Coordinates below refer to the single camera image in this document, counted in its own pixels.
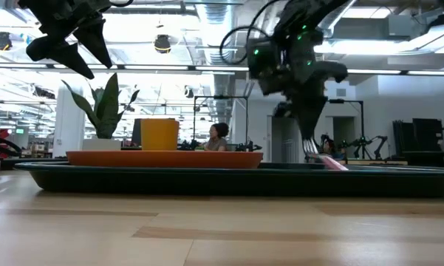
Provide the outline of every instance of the potted plant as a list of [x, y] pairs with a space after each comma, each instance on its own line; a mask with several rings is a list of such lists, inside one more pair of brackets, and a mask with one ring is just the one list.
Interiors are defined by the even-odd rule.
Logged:
[[119, 140], [112, 140], [112, 135], [117, 129], [123, 113], [130, 109], [130, 104], [136, 100], [138, 96], [137, 90], [133, 93], [130, 102], [125, 105], [122, 112], [118, 112], [118, 76], [117, 73], [107, 82], [105, 89], [92, 89], [92, 97], [95, 100], [94, 108], [86, 100], [86, 98], [72, 91], [68, 83], [63, 81], [67, 89], [71, 92], [75, 104], [82, 109], [90, 123], [95, 127], [98, 139], [84, 140], [83, 150], [120, 150], [121, 143]]

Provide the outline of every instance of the yellow container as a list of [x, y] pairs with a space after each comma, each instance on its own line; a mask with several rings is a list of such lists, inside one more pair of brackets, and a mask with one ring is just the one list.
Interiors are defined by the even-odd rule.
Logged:
[[144, 151], [175, 151], [179, 122], [172, 119], [142, 119], [141, 147]]

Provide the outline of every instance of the red object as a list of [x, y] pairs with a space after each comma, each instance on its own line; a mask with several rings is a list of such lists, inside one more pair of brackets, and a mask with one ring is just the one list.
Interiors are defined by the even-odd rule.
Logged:
[[[0, 129], [0, 137], [2, 139], [7, 138], [8, 136], [10, 136], [10, 134], [8, 133], [7, 129]], [[0, 144], [1, 147], [8, 149], [8, 145], [7, 144]], [[8, 158], [8, 155], [0, 153], [0, 157], [1, 158]]]
[[73, 166], [162, 168], [258, 168], [261, 152], [68, 151]]

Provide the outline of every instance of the wooden table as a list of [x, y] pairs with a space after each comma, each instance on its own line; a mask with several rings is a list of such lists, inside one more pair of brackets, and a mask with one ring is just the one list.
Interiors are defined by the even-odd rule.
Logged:
[[0, 266], [444, 266], [444, 199], [53, 194], [0, 175]]

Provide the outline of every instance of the person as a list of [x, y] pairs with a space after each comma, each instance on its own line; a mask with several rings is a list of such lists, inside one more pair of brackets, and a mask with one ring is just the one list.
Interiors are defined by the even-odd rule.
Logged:
[[337, 152], [335, 143], [330, 139], [328, 139], [324, 144], [324, 153], [330, 154], [332, 158], [336, 160], [342, 160], [344, 158], [344, 154], [341, 151]]
[[210, 127], [210, 140], [204, 145], [206, 151], [226, 151], [228, 125], [226, 123], [215, 123]]

